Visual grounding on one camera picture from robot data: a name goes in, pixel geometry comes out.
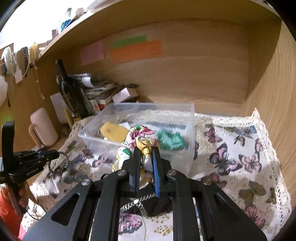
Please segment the person's left hand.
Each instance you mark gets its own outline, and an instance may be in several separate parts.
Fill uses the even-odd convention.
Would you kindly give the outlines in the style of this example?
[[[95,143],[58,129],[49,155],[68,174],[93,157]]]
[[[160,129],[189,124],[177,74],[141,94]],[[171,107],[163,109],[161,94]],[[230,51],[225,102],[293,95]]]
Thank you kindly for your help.
[[[29,203],[27,189],[28,189],[27,181],[22,184],[18,184],[18,187],[16,188],[16,190],[18,191],[18,194],[16,195],[14,193],[13,188],[7,184],[8,200],[11,202],[13,207],[18,206],[22,208],[27,208],[27,205]]]

